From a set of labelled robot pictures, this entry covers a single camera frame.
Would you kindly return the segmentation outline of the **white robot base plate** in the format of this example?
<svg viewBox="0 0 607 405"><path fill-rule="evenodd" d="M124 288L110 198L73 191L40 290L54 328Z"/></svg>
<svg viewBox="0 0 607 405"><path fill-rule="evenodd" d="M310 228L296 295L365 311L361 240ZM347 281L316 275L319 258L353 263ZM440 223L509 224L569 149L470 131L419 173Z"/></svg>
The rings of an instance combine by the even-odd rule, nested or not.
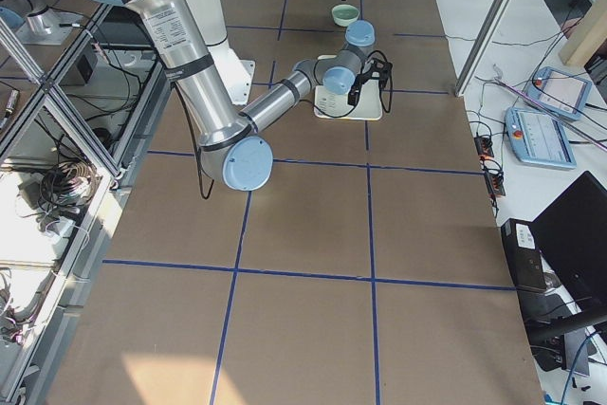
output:
<svg viewBox="0 0 607 405"><path fill-rule="evenodd" d="M234 105L248 103L256 63L242 60L230 47L215 46L210 53Z"/></svg>

